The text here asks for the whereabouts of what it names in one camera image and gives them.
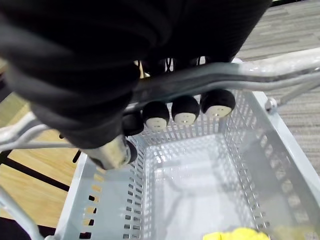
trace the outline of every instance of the yellow object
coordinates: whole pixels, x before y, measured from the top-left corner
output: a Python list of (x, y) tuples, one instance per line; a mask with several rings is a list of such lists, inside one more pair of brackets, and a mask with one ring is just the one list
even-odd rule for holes
[(269, 240), (263, 232), (251, 228), (239, 227), (233, 232), (214, 232), (203, 236), (202, 240)]

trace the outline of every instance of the black fabric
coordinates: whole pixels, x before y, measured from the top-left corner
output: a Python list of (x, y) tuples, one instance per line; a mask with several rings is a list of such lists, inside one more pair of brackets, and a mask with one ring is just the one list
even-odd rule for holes
[[(43, 237), (53, 236), (56, 229), (47, 226), (38, 226), (39, 232)], [(15, 221), (0, 217), (0, 235), (2, 240), (30, 240), (29, 235)]]
[(134, 60), (228, 62), (271, 0), (1, 0), (0, 55), (9, 86), (72, 144), (122, 132), (138, 82)]

